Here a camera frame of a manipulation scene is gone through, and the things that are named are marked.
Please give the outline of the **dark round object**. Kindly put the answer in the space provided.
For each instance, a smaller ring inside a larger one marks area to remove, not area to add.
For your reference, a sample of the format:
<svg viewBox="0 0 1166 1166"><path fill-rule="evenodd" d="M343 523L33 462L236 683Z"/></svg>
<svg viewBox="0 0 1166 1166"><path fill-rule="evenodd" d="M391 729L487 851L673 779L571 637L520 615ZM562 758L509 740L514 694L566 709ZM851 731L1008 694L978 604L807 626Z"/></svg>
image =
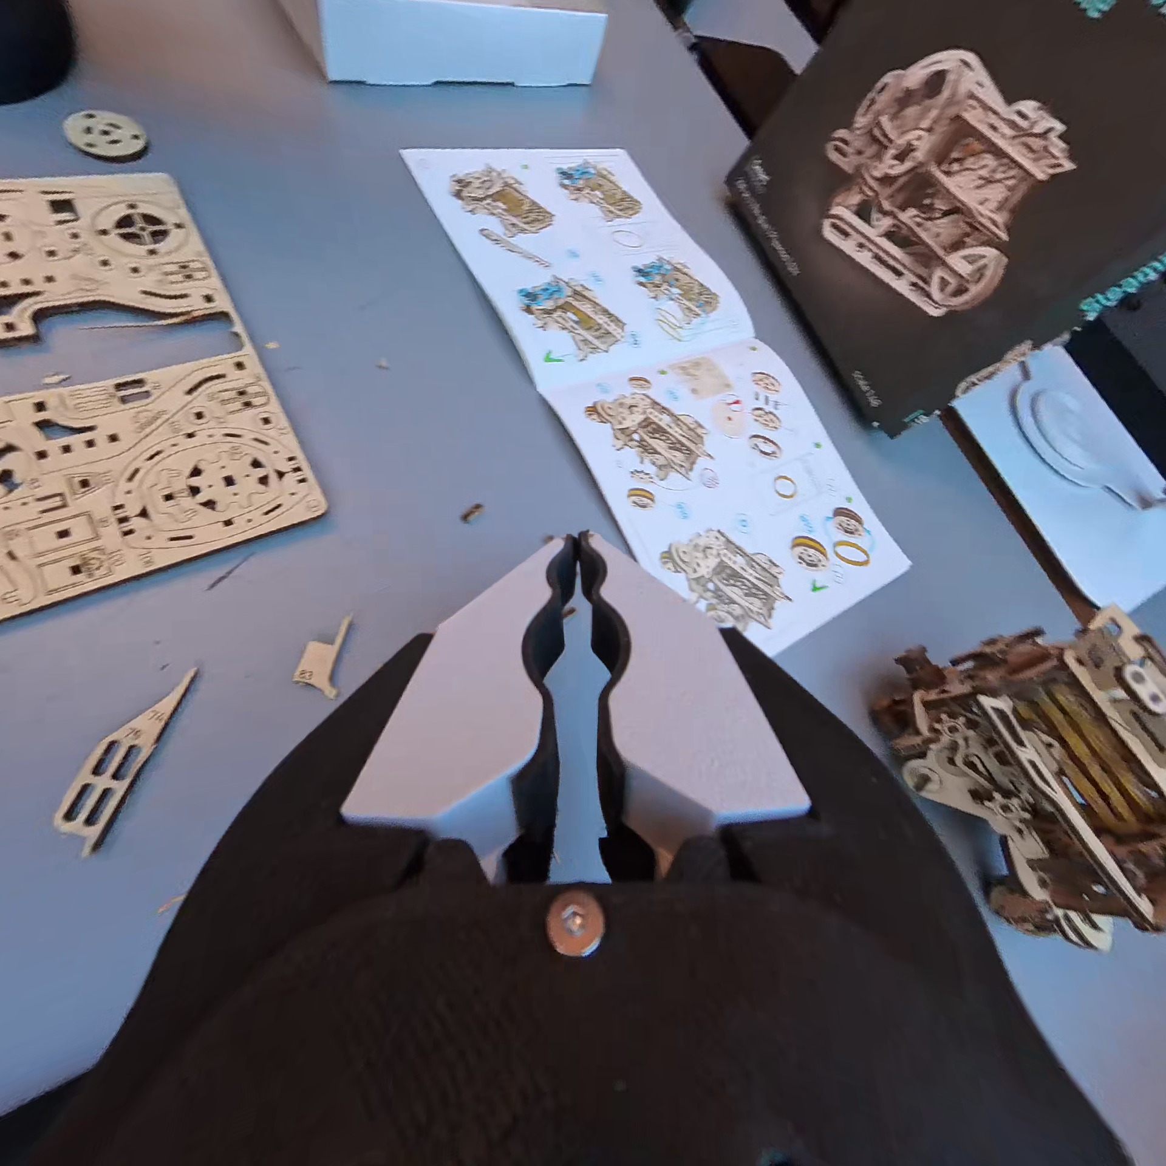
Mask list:
<svg viewBox="0 0 1166 1166"><path fill-rule="evenodd" d="M76 60L67 1L2 1L2 105L56 90Z"/></svg>

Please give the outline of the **brown wooden model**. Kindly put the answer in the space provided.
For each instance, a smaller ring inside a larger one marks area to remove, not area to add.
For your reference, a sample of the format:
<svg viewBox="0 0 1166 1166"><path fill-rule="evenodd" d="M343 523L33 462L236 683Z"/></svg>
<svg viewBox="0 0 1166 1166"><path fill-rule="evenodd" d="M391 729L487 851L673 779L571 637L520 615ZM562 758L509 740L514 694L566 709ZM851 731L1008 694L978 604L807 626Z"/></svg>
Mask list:
<svg viewBox="0 0 1166 1166"><path fill-rule="evenodd" d="M934 661L872 716L914 793L999 836L986 889L1015 930L1109 952L1118 919L1164 933L1164 650L1118 606L1072 639L1041 628Z"/></svg>

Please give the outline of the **black model kit box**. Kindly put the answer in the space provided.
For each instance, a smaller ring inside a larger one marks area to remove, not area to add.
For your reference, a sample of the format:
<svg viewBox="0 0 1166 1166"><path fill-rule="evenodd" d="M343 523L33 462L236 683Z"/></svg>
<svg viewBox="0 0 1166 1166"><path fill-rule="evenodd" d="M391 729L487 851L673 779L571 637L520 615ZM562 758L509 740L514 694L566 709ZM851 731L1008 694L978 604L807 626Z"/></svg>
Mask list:
<svg viewBox="0 0 1166 1166"><path fill-rule="evenodd" d="M1164 3L844 1L726 187L897 436L1164 274Z"/></svg>

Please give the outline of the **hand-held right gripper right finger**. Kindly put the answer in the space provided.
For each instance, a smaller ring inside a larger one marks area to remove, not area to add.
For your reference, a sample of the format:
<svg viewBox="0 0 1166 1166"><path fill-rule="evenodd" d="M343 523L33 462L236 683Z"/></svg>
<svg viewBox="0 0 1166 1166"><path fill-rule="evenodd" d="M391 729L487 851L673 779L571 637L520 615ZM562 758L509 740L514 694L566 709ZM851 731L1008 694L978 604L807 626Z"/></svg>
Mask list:
<svg viewBox="0 0 1166 1166"><path fill-rule="evenodd" d="M809 814L721 628L595 532L581 532L581 585L608 672L595 738L608 876L656 878L691 838Z"/></svg>

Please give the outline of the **white instruction booklet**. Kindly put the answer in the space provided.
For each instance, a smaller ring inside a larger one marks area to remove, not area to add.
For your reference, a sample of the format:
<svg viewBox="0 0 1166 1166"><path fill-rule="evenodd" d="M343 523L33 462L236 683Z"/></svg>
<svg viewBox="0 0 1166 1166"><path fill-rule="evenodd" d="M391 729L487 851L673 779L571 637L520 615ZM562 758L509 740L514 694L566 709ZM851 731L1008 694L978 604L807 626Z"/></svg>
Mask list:
<svg viewBox="0 0 1166 1166"><path fill-rule="evenodd" d="M794 372L630 152L402 160L645 571L768 655L910 571Z"/></svg>

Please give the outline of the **small wooden offcut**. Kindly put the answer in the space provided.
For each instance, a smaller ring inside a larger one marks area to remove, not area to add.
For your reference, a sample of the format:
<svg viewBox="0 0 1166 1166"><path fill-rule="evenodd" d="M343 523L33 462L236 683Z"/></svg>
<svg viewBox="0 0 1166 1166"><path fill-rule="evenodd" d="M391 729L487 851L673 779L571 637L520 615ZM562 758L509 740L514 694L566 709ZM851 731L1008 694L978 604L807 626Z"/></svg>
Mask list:
<svg viewBox="0 0 1166 1166"><path fill-rule="evenodd" d="M293 672L297 685L315 688L334 701L339 698L334 670L343 653L352 622L354 615L347 613L332 639L312 639L306 642Z"/></svg>

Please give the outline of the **pointed wooden offcut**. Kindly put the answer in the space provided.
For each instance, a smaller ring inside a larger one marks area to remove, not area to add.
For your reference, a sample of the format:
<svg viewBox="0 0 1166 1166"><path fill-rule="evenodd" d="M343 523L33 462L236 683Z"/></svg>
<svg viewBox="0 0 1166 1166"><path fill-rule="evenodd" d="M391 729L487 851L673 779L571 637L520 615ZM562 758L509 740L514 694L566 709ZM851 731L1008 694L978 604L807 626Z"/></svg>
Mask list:
<svg viewBox="0 0 1166 1166"><path fill-rule="evenodd" d="M81 858L105 843L197 674L197 666L190 668L168 694L100 738L85 757L52 819L57 832L81 840Z"/></svg>

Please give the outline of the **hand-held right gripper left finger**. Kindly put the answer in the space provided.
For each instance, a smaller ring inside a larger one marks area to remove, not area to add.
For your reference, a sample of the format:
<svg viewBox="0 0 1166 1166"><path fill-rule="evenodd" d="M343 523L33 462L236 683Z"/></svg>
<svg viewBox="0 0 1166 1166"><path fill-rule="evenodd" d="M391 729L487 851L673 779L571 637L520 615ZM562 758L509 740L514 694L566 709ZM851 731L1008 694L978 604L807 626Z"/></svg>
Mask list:
<svg viewBox="0 0 1166 1166"><path fill-rule="evenodd" d="M433 631L343 803L347 823L461 840L492 880L547 882L560 757L546 677L575 582L577 537L553 537Z"/></svg>

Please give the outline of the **small wooden parts sheet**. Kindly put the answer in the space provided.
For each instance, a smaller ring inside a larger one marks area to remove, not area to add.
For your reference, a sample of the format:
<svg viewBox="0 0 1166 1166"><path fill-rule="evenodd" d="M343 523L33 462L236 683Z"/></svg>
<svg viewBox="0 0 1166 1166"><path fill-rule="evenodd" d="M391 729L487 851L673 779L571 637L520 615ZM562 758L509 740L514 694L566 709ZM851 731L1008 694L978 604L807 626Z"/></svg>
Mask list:
<svg viewBox="0 0 1166 1166"><path fill-rule="evenodd" d="M2 342L39 318L120 307L243 326L183 191L168 173L2 180Z"/></svg>

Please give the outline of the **round wooden wheel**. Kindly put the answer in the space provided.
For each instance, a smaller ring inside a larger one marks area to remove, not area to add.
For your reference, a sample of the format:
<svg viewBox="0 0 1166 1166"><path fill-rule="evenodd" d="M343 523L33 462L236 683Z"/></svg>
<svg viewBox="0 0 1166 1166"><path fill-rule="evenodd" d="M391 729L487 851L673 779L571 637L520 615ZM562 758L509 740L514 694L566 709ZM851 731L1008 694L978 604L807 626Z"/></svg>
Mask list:
<svg viewBox="0 0 1166 1166"><path fill-rule="evenodd" d="M150 151L150 138L135 117L102 108L81 108L63 119L67 141L89 158L129 163Z"/></svg>

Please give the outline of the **white cardboard box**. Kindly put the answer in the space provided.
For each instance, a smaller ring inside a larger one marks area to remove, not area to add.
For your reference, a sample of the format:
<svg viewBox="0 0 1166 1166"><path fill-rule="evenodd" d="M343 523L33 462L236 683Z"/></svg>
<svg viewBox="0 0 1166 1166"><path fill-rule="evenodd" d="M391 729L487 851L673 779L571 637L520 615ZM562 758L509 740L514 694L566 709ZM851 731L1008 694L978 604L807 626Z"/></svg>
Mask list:
<svg viewBox="0 0 1166 1166"><path fill-rule="evenodd" d="M603 1L280 1L336 82L590 84Z"/></svg>

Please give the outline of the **large wooden parts sheet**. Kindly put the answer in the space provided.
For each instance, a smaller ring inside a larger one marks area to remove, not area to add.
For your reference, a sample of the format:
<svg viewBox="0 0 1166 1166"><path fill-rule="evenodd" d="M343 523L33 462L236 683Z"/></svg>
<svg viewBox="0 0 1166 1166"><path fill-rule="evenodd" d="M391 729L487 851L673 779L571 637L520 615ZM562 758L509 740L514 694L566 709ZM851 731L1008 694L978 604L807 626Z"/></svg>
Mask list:
<svg viewBox="0 0 1166 1166"><path fill-rule="evenodd" d="M2 399L2 620L326 512L253 351Z"/></svg>

